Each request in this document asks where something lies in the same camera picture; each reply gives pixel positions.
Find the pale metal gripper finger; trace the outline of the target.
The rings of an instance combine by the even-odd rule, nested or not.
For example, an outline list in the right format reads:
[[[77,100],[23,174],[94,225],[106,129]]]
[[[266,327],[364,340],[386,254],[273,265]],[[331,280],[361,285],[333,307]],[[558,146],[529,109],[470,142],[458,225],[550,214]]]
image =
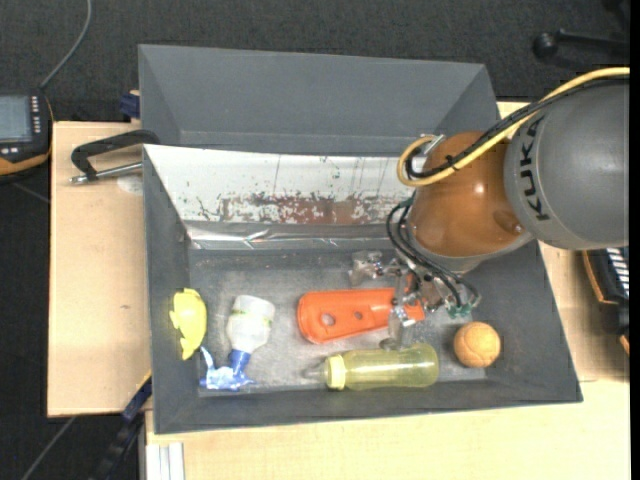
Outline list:
[[[367,280],[383,277],[400,276],[401,265],[395,258],[385,260],[382,251],[358,251],[352,255],[352,267],[348,272],[352,287],[360,286]]]
[[[379,346],[383,350],[402,350],[408,348],[414,340],[416,320],[410,318],[402,309],[393,309],[388,318],[388,336]]]

